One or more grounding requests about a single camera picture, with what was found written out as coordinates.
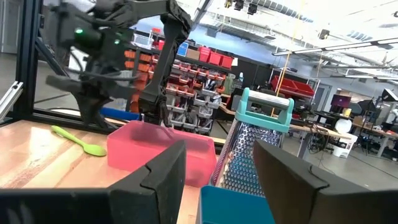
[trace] floor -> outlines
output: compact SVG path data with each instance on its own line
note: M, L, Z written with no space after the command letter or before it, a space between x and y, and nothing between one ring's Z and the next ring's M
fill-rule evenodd
M3 96L15 81L16 56L0 54L0 67L2 68L0 70L0 96ZM51 74L54 74L54 72L46 63L40 62L38 64L35 107L40 109L58 107L77 109L76 101L71 94L45 84L46 77ZM108 106L123 108L124 105L122 102L117 101ZM211 136L225 139L227 136L226 132L229 131L230 127L230 123L221 123L221 125L215 123ZM285 138L283 150L296 155L299 146L300 140L297 136ZM398 163L366 156L360 149L351 151L347 159L320 152L309 155L306 160L371 190L398 189Z

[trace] blue box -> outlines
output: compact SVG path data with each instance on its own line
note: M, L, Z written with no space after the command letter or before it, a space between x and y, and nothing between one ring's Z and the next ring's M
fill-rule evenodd
M189 46L188 43L186 43L186 42L182 43L180 45L180 47L178 48L177 55L180 55L183 57L187 56L188 46Z
M196 224L275 224L264 197L205 186L200 190Z

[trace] wall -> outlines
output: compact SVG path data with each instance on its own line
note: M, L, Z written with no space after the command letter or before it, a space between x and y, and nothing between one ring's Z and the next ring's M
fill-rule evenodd
M151 17L140 20L134 27L137 30L149 32L152 27L163 28L163 23L159 17ZM257 44L247 43L247 40L242 40L239 37L232 35L217 33L216 38L205 35L206 27L198 26L189 35L189 39L195 40L198 44L203 44L216 49L232 52L236 55L251 58L263 63L274 64L275 66L283 67L285 65L284 57L275 57L271 53L271 49ZM306 63L303 60L297 58L291 58L288 63L288 67L293 67L298 70L299 74L307 75L308 77L328 77L336 73L320 70L317 74L317 69L313 67L313 64ZM393 85L388 83L376 83L374 80L368 80L366 83L361 83L358 80L352 80L347 78L320 78L321 83L325 85L331 85L330 96L327 98L325 110L330 109L330 103L333 95L336 93L337 88L342 88L355 93L370 97L378 97L381 95L383 89L389 88L395 89ZM394 93L398 94L398 88L394 90Z

